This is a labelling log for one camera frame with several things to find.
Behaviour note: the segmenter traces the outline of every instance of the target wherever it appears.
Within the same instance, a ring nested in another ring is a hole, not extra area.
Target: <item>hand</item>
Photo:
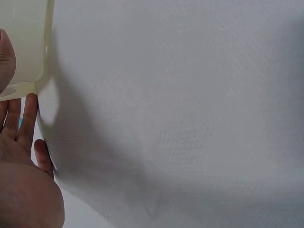
[[[16,70],[14,48],[6,32],[0,29],[0,94],[8,86]]]
[[[6,33],[0,30],[0,90],[14,75],[16,60]],[[30,156],[38,99],[29,94],[19,126],[21,100],[0,102],[0,227],[61,228],[62,194],[43,140],[35,142],[38,166]]]

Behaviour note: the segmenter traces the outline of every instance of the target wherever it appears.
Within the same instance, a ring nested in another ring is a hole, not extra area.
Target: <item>plastic container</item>
[[[36,81],[45,73],[45,42],[48,0],[1,0],[0,28],[15,50],[16,73],[0,95],[0,101],[35,93]]]

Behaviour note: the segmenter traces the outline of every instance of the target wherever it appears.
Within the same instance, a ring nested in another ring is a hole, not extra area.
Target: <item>white mesh fabric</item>
[[[303,11],[56,1],[39,99],[61,187],[116,228],[304,227]]]

